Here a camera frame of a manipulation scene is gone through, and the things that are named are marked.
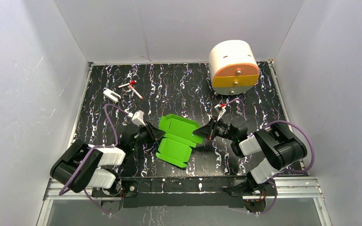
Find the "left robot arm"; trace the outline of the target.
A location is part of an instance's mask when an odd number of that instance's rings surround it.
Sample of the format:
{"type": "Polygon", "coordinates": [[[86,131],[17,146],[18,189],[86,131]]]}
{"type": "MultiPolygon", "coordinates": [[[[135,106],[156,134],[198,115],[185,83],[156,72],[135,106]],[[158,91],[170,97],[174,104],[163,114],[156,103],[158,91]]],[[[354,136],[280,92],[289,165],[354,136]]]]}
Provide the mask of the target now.
{"type": "Polygon", "coordinates": [[[112,167],[121,166],[139,147],[157,142],[164,135],[165,131],[147,121],[139,126],[125,126],[117,144],[90,145],[78,139],[54,163],[50,177],[63,185],[59,195],[102,188],[110,196],[116,196],[122,190],[122,183],[112,167]]]}

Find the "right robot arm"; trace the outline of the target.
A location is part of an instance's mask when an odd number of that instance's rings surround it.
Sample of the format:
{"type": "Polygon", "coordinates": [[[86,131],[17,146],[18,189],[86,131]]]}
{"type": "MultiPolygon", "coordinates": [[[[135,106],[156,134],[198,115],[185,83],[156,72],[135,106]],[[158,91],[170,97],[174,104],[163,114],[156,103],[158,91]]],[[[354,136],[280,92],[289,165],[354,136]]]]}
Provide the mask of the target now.
{"type": "Polygon", "coordinates": [[[261,162],[247,173],[244,182],[223,188],[230,195],[237,192],[260,194],[275,175],[307,156],[306,146],[288,128],[286,121],[248,134],[247,122],[242,116],[234,117],[229,124],[214,117],[206,125],[195,129],[193,134],[207,140],[215,137],[230,140],[231,149],[237,157],[255,153],[264,155],[261,162]]]}

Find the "green paper box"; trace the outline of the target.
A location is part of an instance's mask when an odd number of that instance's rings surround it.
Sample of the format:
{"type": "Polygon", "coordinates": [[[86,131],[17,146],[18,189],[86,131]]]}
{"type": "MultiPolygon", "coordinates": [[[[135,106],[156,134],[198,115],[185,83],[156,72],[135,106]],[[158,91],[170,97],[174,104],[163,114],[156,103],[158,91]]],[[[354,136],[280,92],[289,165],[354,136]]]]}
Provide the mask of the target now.
{"type": "Polygon", "coordinates": [[[156,157],[179,168],[186,168],[192,149],[204,141],[193,134],[198,128],[199,124],[196,121],[175,114],[162,116],[159,129],[165,134],[160,141],[156,157]]]}

